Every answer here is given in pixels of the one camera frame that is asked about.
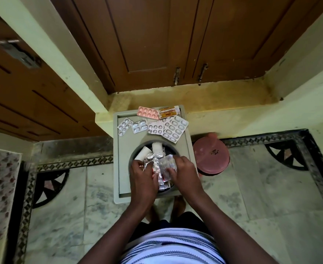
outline forearm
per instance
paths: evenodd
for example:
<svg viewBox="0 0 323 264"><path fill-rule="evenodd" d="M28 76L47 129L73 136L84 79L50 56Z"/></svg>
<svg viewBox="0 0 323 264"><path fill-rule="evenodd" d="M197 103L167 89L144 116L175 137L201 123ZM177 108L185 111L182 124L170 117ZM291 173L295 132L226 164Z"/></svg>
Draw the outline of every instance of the forearm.
<svg viewBox="0 0 323 264"><path fill-rule="evenodd" d="M277 263L204 192L189 204L213 235L222 256L233 263Z"/></svg>
<svg viewBox="0 0 323 264"><path fill-rule="evenodd" d="M143 209L128 206L119 220L98 240L79 264L116 263L143 218Z"/></svg>

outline person's left hand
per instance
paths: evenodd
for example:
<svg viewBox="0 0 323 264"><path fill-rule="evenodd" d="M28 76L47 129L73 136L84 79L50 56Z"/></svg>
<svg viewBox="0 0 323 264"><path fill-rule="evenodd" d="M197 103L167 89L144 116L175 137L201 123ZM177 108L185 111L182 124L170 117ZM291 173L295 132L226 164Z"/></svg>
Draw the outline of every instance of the person's left hand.
<svg viewBox="0 0 323 264"><path fill-rule="evenodd" d="M142 161L133 160L130 167L130 205L145 214L155 201L159 183L158 176L153 177L153 162L148 163L144 171L140 166L144 166Z"/></svg>

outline round container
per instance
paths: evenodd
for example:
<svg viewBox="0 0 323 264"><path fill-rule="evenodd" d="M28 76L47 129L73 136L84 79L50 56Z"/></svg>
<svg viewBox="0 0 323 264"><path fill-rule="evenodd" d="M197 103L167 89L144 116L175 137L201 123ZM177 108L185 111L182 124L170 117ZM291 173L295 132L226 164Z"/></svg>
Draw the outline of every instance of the round container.
<svg viewBox="0 0 323 264"><path fill-rule="evenodd" d="M229 150L216 133L198 139L193 145L198 172L214 176L223 172L230 163Z"/></svg>
<svg viewBox="0 0 323 264"><path fill-rule="evenodd" d="M164 141L164 140L150 140L147 142L143 142L141 143L132 153L130 160L128 162L128 167L131 166L132 161L136 158L136 156L138 155L138 153L142 150L142 148L144 146L148 147L150 150L152 150L152 143L154 142L161 142L163 144L163 146L165 147L165 154L166 155L178 155L180 156L179 152L176 150L176 148L173 146L173 144L171 142L168 141ZM165 190L160 190L158 191L158 193L163 193L166 194L168 191L170 191L171 189L173 189L174 187L176 187L175 185L171 186L169 189L165 189Z"/></svg>

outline wooden door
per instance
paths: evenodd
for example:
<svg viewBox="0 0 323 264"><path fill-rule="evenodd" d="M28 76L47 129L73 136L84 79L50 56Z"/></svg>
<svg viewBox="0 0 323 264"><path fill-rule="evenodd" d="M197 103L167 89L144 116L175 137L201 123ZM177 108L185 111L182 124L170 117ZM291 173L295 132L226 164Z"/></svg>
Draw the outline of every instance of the wooden door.
<svg viewBox="0 0 323 264"><path fill-rule="evenodd" d="M263 76L323 12L323 0L200 0L185 82Z"/></svg>
<svg viewBox="0 0 323 264"><path fill-rule="evenodd" d="M0 19L0 39L19 38ZM24 42L18 49L36 57ZM106 135L95 113L44 62L28 69L0 49L0 132L30 141Z"/></svg>
<svg viewBox="0 0 323 264"><path fill-rule="evenodd" d="M116 91L174 85L183 76L198 0L73 0Z"/></svg>

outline hand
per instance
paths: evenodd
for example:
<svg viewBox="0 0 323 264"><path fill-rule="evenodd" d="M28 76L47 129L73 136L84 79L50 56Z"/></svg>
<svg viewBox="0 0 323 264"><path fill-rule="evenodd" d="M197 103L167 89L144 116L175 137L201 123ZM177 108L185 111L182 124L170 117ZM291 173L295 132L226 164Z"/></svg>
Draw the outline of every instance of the hand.
<svg viewBox="0 0 323 264"><path fill-rule="evenodd" d="M193 202L204 193L202 183L198 177L194 164L186 157L174 155L177 172L173 168L168 168L172 181L185 197L187 202Z"/></svg>
<svg viewBox="0 0 323 264"><path fill-rule="evenodd" d="M133 160L130 167L130 206L141 210L144 217L155 201L159 183L158 176L153 177L153 162L148 163L144 171L140 166L144 166L142 161Z"/></svg>

